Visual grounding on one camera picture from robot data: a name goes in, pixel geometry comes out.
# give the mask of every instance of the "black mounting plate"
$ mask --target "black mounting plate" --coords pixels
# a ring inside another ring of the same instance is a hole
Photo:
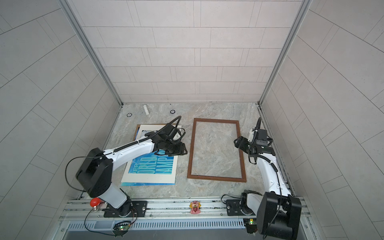
[[[144,217],[145,212],[147,210],[147,204],[148,204],[147,201],[132,201],[132,205],[137,211],[137,217]],[[112,207],[110,204],[108,204],[107,207],[103,209],[104,217],[120,217],[116,212],[114,212],[114,210],[116,209]],[[125,217],[132,218],[132,211],[130,211],[130,213]]]
[[[240,199],[227,199],[225,200],[225,204],[227,205],[228,216],[256,216],[254,213],[252,213],[251,215],[243,214],[243,212],[241,211]]]

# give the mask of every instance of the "robotic arm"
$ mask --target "robotic arm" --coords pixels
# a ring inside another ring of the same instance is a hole
[[[257,192],[245,190],[241,195],[240,206],[246,215],[257,213],[255,227],[251,228],[252,232],[258,231],[262,234],[263,239],[272,236],[295,240],[300,223],[301,203],[284,184],[277,168],[275,151],[270,147],[273,140],[268,138],[265,129],[260,129],[260,125],[261,118],[256,127],[250,130],[249,139],[240,136],[234,144],[248,154],[250,163],[259,166],[266,192],[261,196]],[[251,162],[251,157],[255,159],[255,163]]]
[[[181,142],[185,132],[177,128],[181,116],[178,116],[156,132],[149,132],[144,137],[117,147],[101,151],[92,149],[76,173],[76,178],[90,197],[98,197],[109,203],[118,215],[124,217],[132,209],[131,199],[111,181],[112,172],[121,165],[146,153],[164,150],[165,155],[185,155],[187,150]]]

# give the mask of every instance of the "toy figurine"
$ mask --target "toy figurine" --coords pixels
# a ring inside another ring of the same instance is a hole
[[[193,202],[191,202],[189,207],[192,208],[191,209],[191,214],[199,214],[199,213],[201,213],[201,211],[200,211],[200,207],[201,207],[200,202],[193,201]]]

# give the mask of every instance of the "side wall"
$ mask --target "side wall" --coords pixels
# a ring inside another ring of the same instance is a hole
[[[56,0],[0,1],[0,239],[43,238],[118,110]]]
[[[301,1],[68,0],[123,102],[256,102]]]
[[[384,236],[384,2],[314,0],[262,105],[322,239]]]

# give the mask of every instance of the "white tube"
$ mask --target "white tube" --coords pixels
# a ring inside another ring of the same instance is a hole
[[[144,111],[145,111],[146,115],[149,115],[149,111],[148,111],[147,105],[144,105]]]

